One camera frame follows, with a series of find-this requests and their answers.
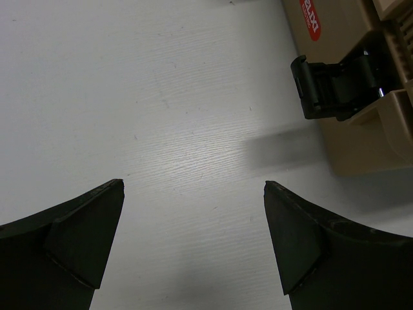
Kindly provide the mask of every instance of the red logo sticker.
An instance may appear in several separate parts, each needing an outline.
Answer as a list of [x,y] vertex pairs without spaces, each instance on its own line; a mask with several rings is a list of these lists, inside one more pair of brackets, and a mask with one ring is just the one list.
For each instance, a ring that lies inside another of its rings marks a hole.
[[321,35],[321,25],[312,0],[299,0],[311,40],[318,41]]

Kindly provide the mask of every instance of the brown toolbox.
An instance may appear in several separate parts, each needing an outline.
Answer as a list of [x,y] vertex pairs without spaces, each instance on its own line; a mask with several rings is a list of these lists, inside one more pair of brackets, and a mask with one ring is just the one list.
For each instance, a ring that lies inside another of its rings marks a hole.
[[283,0],[308,119],[339,175],[413,166],[413,0]]

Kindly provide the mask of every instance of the red label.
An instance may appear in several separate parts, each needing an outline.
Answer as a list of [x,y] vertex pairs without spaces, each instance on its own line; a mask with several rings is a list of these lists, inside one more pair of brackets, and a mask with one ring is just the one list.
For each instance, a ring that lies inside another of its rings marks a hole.
[[321,35],[321,25],[314,3],[312,0],[299,0],[299,2],[303,9],[305,23],[307,24],[308,32],[310,32],[310,37],[313,41],[318,41]]

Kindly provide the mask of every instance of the white wooden surface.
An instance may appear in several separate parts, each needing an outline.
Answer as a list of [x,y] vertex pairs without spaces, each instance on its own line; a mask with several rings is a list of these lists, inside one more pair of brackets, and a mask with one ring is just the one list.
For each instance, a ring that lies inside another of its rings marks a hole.
[[330,172],[280,1],[3,1],[0,34],[0,223],[125,180],[92,309],[290,309],[265,180],[413,236],[411,170]]

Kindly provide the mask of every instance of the tan plastic case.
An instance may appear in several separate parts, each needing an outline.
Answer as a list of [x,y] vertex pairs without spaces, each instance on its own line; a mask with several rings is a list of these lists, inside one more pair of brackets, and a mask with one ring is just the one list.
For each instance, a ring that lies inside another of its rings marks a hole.
[[413,0],[283,2],[298,52],[308,62],[339,63],[356,47],[384,36],[400,78],[400,89],[352,118],[319,120],[335,173],[413,167]]

